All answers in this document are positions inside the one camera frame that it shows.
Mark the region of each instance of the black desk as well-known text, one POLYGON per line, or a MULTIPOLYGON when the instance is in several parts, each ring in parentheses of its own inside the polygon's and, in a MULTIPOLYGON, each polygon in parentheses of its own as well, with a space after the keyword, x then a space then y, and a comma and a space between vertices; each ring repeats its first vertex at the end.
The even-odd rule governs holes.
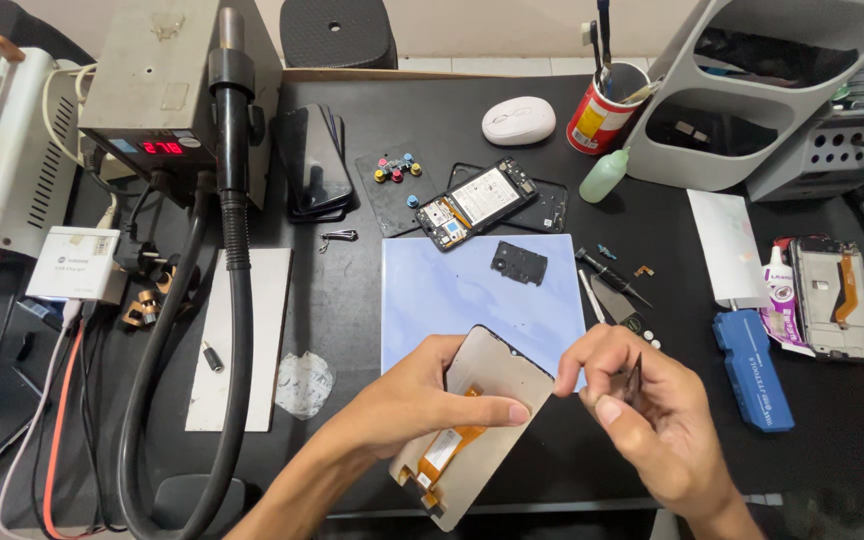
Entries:
MULTIPOLYGON (((654 269, 654 276, 635 281, 639 292, 655 306, 646 316, 661 338, 662 350, 694 369, 704 381, 729 469, 742 492, 864 485, 864 365, 819 364, 775 352, 775 367, 797 425, 783 434, 755 432, 740 418, 722 367, 723 356, 715 345, 711 325, 716 307, 686 191, 626 178, 595 207, 578 197, 579 183, 594 161, 570 147, 564 129, 587 84, 588 76, 574 76, 305 82, 283 87, 280 111, 321 103, 329 104, 344 118, 346 164, 362 207, 340 224, 289 226, 282 215, 282 171, 278 165, 272 167, 267 207, 250 215, 249 237, 254 247, 294 249, 282 353, 311 350, 336 368, 338 378, 316 417, 301 422, 278 409, 271 432, 247 434, 237 477, 263 489, 270 485, 308 437, 378 376, 381 235, 354 161, 403 141, 414 141, 425 159, 422 167, 439 190, 445 187, 456 162, 487 165, 502 156, 514 156, 535 177, 569 186, 572 197, 566 232, 576 245, 608 246, 618 254, 616 266, 628 274, 642 264, 654 269), (481 134, 482 116, 492 105, 522 95, 548 100, 558 116, 558 129, 531 147, 510 150, 492 146, 481 134), (356 229, 361 238, 351 244, 332 242, 326 254, 319 254, 317 234, 335 229, 356 229)), ((102 214, 108 198, 88 182, 79 189, 73 222, 91 225, 102 214)), ((841 240, 857 240, 864 253, 864 232, 841 199, 754 204, 750 215, 763 260, 774 237, 820 231, 841 240)), ((144 211, 139 224, 141 235, 151 225, 162 253, 180 250, 186 218, 174 204, 163 203, 144 211)), ((495 232, 521 233, 510 227, 499 227, 495 232)), ((220 239, 216 217, 206 246, 214 248, 220 239)), ((199 264, 214 264, 212 253, 211 249, 203 250, 199 264)), ((129 295, 136 292, 133 287, 129 295)), ((585 312, 586 324, 591 325, 593 313, 590 308, 585 312)), ((150 485, 176 474, 210 470, 218 435, 184 431, 204 321, 205 315, 199 314, 194 321, 180 325, 168 347, 173 351, 172 359, 162 373, 148 422, 145 458, 150 485)), ((117 424, 145 341, 142 332, 130 338, 114 332, 103 348, 100 462, 110 502, 114 501, 111 486, 117 424)), ((35 351, 33 362, 41 362, 40 367, 44 367, 42 356, 47 360, 48 350, 44 349, 35 351)), ((86 474, 86 460, 75 442, 76 429, 70 432, 64 460, 78 460, 78 465, 59 479, 59 498, 64 503, 57 505, 56 518, 82 524, 90 520, 94 490, 86 474), (80 490, 79 497, 72 499, 70 494, 76 490, 80 490)), ((5 469, 6 465, 0 464, 0 485, 5 469)), ((26 464, 12 487, 14 508, 28 501, 28 469, 26 464)), ((477 505, 645 496, 635 470, 573 396, 546 403, 486 485, 477 505)), ((333 511, 411 509, 414 502, 390 480, 387 463, 382 462, 365 474, 333 511)), ((16 525, 32 522, 28 512, 9 513, 16 525)))

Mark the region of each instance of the purple glue package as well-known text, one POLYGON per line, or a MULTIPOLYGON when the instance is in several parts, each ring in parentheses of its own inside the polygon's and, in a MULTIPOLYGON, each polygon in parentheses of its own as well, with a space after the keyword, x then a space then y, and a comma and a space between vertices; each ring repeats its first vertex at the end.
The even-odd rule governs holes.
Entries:
POLYGON ((763 270, 772 300, 771 307, 758 310, 765 333, 777 341, 782 349, 814 358, 815 351, 803 341, 799 332, 799 323, 795 318, 795 280, 792 267, 783 263, 781 247, 772 246, 772 258, 763 270))

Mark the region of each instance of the white wireless mouse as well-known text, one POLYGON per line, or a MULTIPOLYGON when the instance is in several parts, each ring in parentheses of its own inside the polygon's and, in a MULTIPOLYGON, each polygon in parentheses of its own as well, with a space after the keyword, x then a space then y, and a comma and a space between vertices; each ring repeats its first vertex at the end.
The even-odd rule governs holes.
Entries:
POLYGON ((493 106, 482 118, 482 134, 499 146, 541 141, 555 131, 555 110, 545 99, 516 97, 493 106))

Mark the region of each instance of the wall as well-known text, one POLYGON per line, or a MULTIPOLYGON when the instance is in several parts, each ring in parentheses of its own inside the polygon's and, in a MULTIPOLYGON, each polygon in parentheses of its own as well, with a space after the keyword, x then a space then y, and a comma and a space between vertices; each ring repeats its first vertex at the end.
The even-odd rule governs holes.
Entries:
MULTIPOLYGON (((282 0, 256 0, 275 48, 282 0)), ((92 56, 99 56, 119 0, 17 0, 92 56)), ((614 57, 654 57, 698 0, 613 0, 614 57)), ((596 19, 594 0, 386 0, 400 56, 587 57, 579 25, 596 19)))

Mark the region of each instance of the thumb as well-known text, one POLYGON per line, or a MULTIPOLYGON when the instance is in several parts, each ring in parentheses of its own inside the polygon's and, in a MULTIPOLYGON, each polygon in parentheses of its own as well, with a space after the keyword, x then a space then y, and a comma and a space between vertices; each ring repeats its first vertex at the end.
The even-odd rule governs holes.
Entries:
POLYGON ((678 469, 675 454, 659 440, 642 414, 626 402, 603 394, 595 401, 595 417, 619 454, 638 470, 646 485, 649 480, 678 469))
POLYGON ((442 392, 438 405, 437 429, 456 426, 509 428, 529 421, 529 409, 510 398, 498 396, 467 397, 442 392))

